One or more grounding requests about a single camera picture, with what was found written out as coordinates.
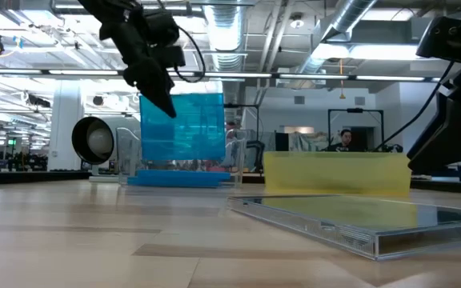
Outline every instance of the light fixture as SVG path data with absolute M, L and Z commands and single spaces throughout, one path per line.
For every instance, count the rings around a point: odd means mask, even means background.
M 302 20 L 303 14 L 300 12 L 295 12 L 291 14 L 291 17 L 289 19 L 291 20 L 291 27 L 298 29 L 303 26 L 303 20 Z
M 357 76 L 357 80 L 367 81 L 403 81 L 403 82 L 421 82 L 424 77 L 403 77 L 403 76 Z
M 49 70 L 49 73 L 55 75 L 118 75 L 116 70 Z
M 139 103 L 140 102 L 140 97 L 139 97 L 138 93 L 133 95 L 133 102 L 134 103 Z
M 417 45 L 357 45 L 350 58 L 366 60 L 416 60 Z
M 319 44 L 311 54 L 313 59 L 349 58 L 350 51 L 346 46 L 333 44 Z
M 284 79 L 314 79 L 314 80 L 346 80 L 348 76 L 346 75 L 325 75 L 325 74 L 280 74 L 280 78 Z
M 184 76 L 184 77 L 194 77 L 195 76 L 195 73 L 193 72 L 182 72 L 182 71 L 179 71 L 179 73 Z M 168 71 L 168 75 L 170 77 L 178 77 L 177 73 L 174 72 L 174 71 Z
M 0 74 L 41 74 L 40 70 L 34 69 L 0 69 Z
M 56 9 L 83 9 L 82 5 L 56 5 L 54 8 Z
M 21 101 L 26 102 L 29 98 L 30 96 L 28 95 L 28 91 L 24 90 L 21 92 Z
M 220 78 L 270 78 L 270 73 L 231 73 L 231 72 L 206 72 L 206 77 Z

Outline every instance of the ceiling pipe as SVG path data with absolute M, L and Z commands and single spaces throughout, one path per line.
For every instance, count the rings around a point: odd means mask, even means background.
M 246 8 L 243 6 L 204 6 L 207 20 L 208 38 L 211 49 L 218 52 L 237 52 L 243 45 L 243 28 Z M 241 54 L 212 54 L 214 68 L 218 72 L 243 71 Z M 223 101 L 237 103 L 243 92 L 241 82 L 222 82 Z M 226 116 L 226 121 L 234 121 L 235 114 Z
M 288 0 L 286 4 L 286 8 L 284 9 L 284 16 L 282 23 L 280 24 L 279 31 L 275 36 L 275 42 L 273 44 L 273 48 L 271 49 L 271 56 L 268 60 L 268 65 L 266 67 L 266 71 L 271 71 L 273 68 L 273 63 L 275 62 L 275 58 L 277 57 L 277 53 L 279 52 L 280 42 L 282 41 L 284 31 L 286 30 L 287 22 L 291 16 L 291 11 L 293 10 L 293 5 L 295 4 L 295 0 Z
M 271 12 L 270 27 L 268 27 L 268 31 L 266 34 L 266 40 L 264 41 L 264 46 L 263 46 L 263 52 L 261 53 L 261 60 L 259 62 L 259 68 L 257 69 L 258 72 L 263 72 L 264 64 L 266 64 L 266 57 L 270 49 L 271 40 L 273 40 L 273 33 L 275 32 L 275 27 L 277 26 L 276 25 L 277 19 L 279 19 L 280 6 L 281 6 L 280 1 L 276 1 L 274 3 L 273 11 Z
M 339 34 L 345 34 L 347 38 L 351 36 L 351 31 L 359 23 L 360 19 L 376 3 L 377 0 L 340 0 L 336 5 L 336 11 L 330 16 L 331 18 L 318 21 L 315 27 L 315 45 L 314 50 L 303 64 L 297 69 L 296 73 L 316 74 L 326 59 L 318 58 L 314 55 L 322 40 L 332 38 Z M 290 83 L 289 87 L 300 87 L 301 81 Z

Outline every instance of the person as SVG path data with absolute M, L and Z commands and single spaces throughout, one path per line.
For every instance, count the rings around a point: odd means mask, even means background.
M 350 146 L 351 143 L 351 131 L 343 129 L 341 131 L 341 142 L 338 144 L 330 145 L 327 151 L 330 152 L 356 152 L 357 150 Z

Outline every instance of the ductwork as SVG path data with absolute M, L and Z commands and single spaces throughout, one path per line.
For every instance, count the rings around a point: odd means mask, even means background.
M 316 43 L 314 48 L 316 49 L 322 40 L 332 38 L 338 34 L 348 34 L 347 38 L 349 38 L 351 30 L 376 1 L 377 0 L 340 0 L 336 5 L 335 12 L 331 16 L 332 18 L 328 25 L 322 24 L 322 22 L 325 22 L 322 21 L 315 27 Z M 324 62 L 325 59 L 318 58 L 317 55 L 312 53 L 299 67 L 297 72 L 315 74 Z
M 234 52 L 242 47 L 243 22 L 245 8 L 242 6 L 204 6 L 204 14 L 208 23 L 210 46 L 217 51 Z M 234 54 L 213 54 L 214 68 L 217 71 L 242 71 L 243 58 Z M 237 103 L 241 82 L 223 82 L 223 97 L 225 103 Z M 227 121 L 234 119 L 226 115 Z

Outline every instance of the glass panel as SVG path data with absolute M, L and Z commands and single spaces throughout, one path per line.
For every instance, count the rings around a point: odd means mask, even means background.
M 376 232 L 461 223 L 461 209 L 374 198 L 322 195 L 245 201 Z

